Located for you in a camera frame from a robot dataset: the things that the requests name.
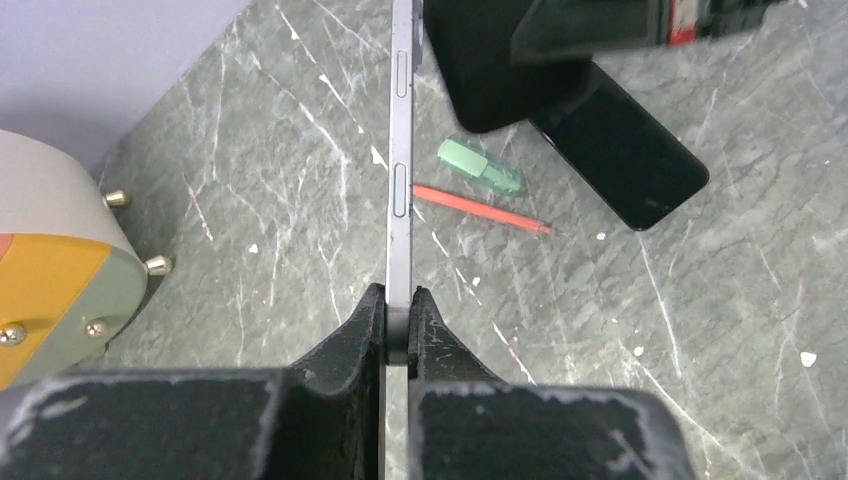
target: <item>metal stud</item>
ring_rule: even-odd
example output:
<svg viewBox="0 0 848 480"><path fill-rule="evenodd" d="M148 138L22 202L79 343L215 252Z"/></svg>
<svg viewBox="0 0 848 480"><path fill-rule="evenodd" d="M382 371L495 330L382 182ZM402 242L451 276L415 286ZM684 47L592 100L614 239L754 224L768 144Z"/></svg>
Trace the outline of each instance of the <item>metal stud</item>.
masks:
<svg viewBox="0 0 848 480"><path fill-rule="evenodd" d="M16 347L26 340L26 329L20 323L9 323L0 327L0 346Z"/></svg>
<svg viewBox="0 0 848 480"><path fill-rule="evenodd" d="M115 190L103 195L103 204L109 208L126 207L130 204L130 196L123 190Z"/></svg>
<svg viewBox="0 0 848 480"><path fill-rule="evenodd" d="M162 277L169 273L174 268L174 264L171 262L171 259L164 255L156 255L150 260L144 262L144 269L147 270L147 274L152 277Z"/></svg>
<svg viewBox="0 0 848 480"><path fill-rule="evenodd" d="M90 338L100 338L109 331L109 324L101 318L94 319L85 324L85 334Z"/></svg>

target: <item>smartphone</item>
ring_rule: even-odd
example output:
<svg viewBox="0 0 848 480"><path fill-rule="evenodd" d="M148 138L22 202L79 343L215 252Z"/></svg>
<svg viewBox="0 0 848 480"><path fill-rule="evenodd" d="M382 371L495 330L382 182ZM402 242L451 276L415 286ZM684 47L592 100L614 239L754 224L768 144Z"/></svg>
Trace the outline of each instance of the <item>smartphone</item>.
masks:
<svg viewBox="0 0 848 480"><path fill-rule="evenodd" d="M633 230L647 230L706 186L701 163L593 64L579 98L530 122Z"/></svg>

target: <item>marble countertop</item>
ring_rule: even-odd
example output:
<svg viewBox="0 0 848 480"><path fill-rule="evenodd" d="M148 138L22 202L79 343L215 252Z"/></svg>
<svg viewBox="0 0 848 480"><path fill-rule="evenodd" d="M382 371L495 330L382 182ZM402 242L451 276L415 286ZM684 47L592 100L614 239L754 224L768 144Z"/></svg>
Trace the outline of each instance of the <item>marble countertop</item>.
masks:
<svg viewBox="0 0 848 480"><path fill-rule="evenodd" d="M656 394L703 478L848 474L848 14L808 3L753 36L599 59L712 176L643 233L527 124L467 136L525 174L524 198L440 167L459 127L431 56L417 76L416 180L559 232L418 203L417 284L509 381ZM102 187L135 197L119 221L177 266L104 365L283 365L382 283L390 13L257 0L115 149ZM403 478L405 376L390 379Z"/></svg>

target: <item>green highlighter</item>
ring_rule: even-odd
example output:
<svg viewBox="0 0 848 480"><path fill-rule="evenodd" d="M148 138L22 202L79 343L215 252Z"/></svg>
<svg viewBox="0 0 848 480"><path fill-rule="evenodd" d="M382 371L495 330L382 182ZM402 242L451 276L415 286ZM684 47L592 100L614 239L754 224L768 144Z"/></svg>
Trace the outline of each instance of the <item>green highlighter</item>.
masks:
<svg viewBox="0 0 848 480"><path fill-rule="evenodd" d="M518 197L527 191L521 172L455 139L449 138L439 147L439 161L501 195Z"/></svg>

